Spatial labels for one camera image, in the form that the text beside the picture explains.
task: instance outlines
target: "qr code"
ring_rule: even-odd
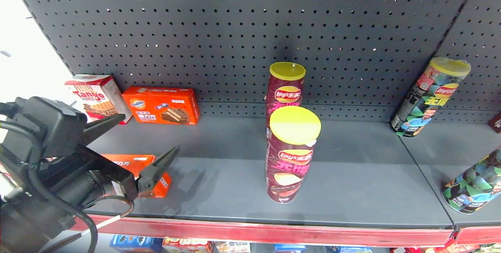
[[[422,82],[419,87],[423,90],[427,90],[430,87],[430,84],[428,84],[427,82]]]

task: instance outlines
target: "yellow lid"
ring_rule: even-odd
[[[434,57],[430,61],[430,66],[436,70],[452,76],[466,76],[471,70],[471,65],[467,61],[455,61],[447,57]]]
[[[311,111],[299,106],[284,106],[270,116],[270,129],[281,141],[302,145],[313,142],[320,134],[320,119]]]
[[[270,74],[281,80],[294,81],[303,78],[306,69],[297,63],[276,62],[270,66]]]

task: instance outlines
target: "red shelf edge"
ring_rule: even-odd
[[[501,242],[501,226],[473,226],[461,228],[457,244],[491,244]]]
[[[95,223],[109,216],[90,215]],[[80,220],[72,230],[85,230]],[[188,221],[179,219],[123,218],[99,232],[147,237],[193,237],[211,240],[245,240],[282,244],[342,244],[379,247],[443,246],[452,230],[393,230],[283,226],[272,224]]]

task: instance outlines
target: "lay's chip can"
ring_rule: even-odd
[[[270,117],[270,136],[266,151],[268,196],[285,204],[296,197],[308,172],[322,125],[310,110],[286,106]]]
[[[446,183],[442,196],[454,210],[473,214],[501,194],[501,146]]]
[[[431,59],[390,122],[391,128],[399,136],[415,137],[449,101],[470,70],[471,66],[466,61],[455,61],[447,57]]]
[[[303,97],[306,69],[292,62],[277,62],[270,66],[270,81],[266,94],[266,128],[270,135],[270,116],[284,106],[299,106]]]

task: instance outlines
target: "orange snack box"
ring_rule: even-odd
[[[213,253],[214,242],[207,239],[173,239],[165,237],[163,248],[168,253]]]
[[[200,117],[193,89],[130,87],[122,96],[138,123],[196,125]]]
[[[155,161],[155,155],[151,154],[102,154],[113,163],[130,171],[135,179],[139,178],[139,172]],[[165,197],[169,192],[172,179],[167,172],[163,173],[158,184],[148,192],[140,192],[139,197]]]

